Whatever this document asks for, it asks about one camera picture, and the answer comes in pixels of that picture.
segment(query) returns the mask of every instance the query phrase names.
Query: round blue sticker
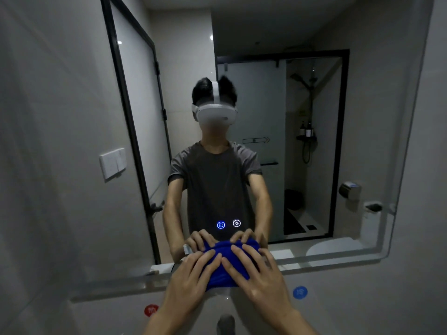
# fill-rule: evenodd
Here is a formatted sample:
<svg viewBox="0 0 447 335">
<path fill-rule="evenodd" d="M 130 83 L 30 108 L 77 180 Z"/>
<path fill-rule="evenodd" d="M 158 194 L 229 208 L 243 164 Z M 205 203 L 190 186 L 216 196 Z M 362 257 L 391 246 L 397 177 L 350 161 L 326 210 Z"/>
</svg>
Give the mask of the round blue sticker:
<svg viewBox="0 0 447 335">
<path fill-rule="evenodd" d="M 296 287 L 293 290 L 293 297 L 298 300 L 304 299 L 306 296 L 307 296 L 307 288 L 302 285 L 299 287 Z"/>
</svg>

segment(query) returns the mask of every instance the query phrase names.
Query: light switch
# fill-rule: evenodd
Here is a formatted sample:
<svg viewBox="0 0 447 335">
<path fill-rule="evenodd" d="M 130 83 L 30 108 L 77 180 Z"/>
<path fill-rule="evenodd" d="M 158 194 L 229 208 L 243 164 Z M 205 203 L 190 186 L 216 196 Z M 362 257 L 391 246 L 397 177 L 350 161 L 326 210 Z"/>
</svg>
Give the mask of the light switch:
<svg viewBox="0 0 447 335">
<path fill-rule="evenodd" d="M 116 149 L 99 156 L 104 180 L 124 170 L 127 166 L 124 148 Z"/>
</svg>

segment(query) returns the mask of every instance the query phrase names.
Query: hand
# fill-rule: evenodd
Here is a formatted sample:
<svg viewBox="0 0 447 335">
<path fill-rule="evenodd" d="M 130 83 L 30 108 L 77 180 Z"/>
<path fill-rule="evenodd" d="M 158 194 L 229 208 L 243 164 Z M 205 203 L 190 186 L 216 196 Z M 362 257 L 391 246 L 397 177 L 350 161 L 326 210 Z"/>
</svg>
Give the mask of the hand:
<svg viewBox="0 0 447 335">
<path fill-rule="evenodd" d="M 211 274 L 220 265 L 221 253 L 217 254 L 202 273 L 204 266 L 215 253 L 215 250 L 210 250 L 188 255 L 171 276 L 163 305 L 151 316 L 145 334 L 174 334 L 187 321 L 188 316 L 202 300 Z"/>
<path fill-rule="evenodd" d="M 242 243 L 247 243 L 249 237 L 253 237 L 260 245 L 261 248 L 267 248 L 268 242 L 264 237 L 264 234 L 260 231 L 252 231 L 250 228 L 246 231 L 237 231 L 230 239 L 230 242 L 235 243 L 240 239 Z"/>
<path fill-rule="evenodd" d="M 193 231 L 191 236 L 186 239 L 185 244 L 190 246 L 194 253 L 196 251 L 205 251 L 203 240 L 205 240 L 210 247 L 214 247 L 218 242 L 209 232 L 202 229 L 201 231 Z"/>
<path fill-rule="evenodd" d="M 239 258 L 247 270 L 250 279 L 244 277 L 231 265 L 227 258 L 222 258 L 222 265 L 237 285 L 245 292 L 264 320 L 278 332 L 283 330 L 284 323 L 291 319 L 296 311 L 290 303 L 286 284 L 281 271 L 275 263 L 272 254 L 266 249 L 259 249 L 259 253 L 251 246 L 242 245 L 250 256 L 256 261 L 259 271 L 252 260 L 242 249 L 231 246 L 232 252 Z M 264 262 L 264 255 L 270 268 Z"/>
</svg>

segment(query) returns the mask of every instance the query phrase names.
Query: round red sticker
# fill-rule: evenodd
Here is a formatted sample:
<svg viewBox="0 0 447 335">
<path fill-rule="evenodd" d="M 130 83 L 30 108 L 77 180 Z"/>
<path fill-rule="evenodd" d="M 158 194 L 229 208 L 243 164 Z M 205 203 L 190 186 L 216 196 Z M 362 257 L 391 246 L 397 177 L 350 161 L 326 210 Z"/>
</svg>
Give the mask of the round red sticker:
<svg viewBox="0 0 447 335">
<path fill-rule="evenodd" d="M 157 305 L 148 305 L 144 309 L 144 313 L 146 314 L 147 317 L 150 317 L 157 310 L 158 310 L 158 306 Z"/>
</svg>

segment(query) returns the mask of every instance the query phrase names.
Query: vr headset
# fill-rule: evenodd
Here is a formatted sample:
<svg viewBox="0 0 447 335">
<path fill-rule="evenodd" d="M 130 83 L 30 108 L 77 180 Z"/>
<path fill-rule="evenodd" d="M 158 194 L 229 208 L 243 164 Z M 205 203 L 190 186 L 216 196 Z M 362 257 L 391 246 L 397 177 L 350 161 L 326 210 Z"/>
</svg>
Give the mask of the vr headset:
<svg viewBox="0 0 447 335">
<path fill-rule="evenodd" d="M 216 81 L 213 84 L 213 102 L 207 102 L 200 106 L 192 105 L 194 119 L 198 123 L 221 123 L 231 125 L 236 121 L 237 108 L 220 102 L 219 84 Z"/>
</svg>

